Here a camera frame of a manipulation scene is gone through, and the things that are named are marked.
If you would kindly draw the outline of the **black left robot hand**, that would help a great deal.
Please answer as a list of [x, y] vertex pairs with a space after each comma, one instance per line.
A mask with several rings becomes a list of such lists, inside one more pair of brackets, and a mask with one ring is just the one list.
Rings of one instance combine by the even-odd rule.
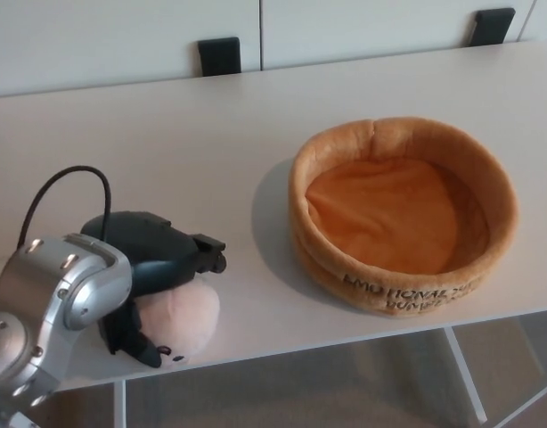
[[227, 266], [226, 245], [204, 234], [189, 235], [147, 211], [117, 211], [81, 228], [120, 250], [132, 268], [127, 300], [99, 322], [109, 352], [126, 353], [152, 368], [182, 364], [202, 352], [218, 324], [220, 300], [204, 275]]

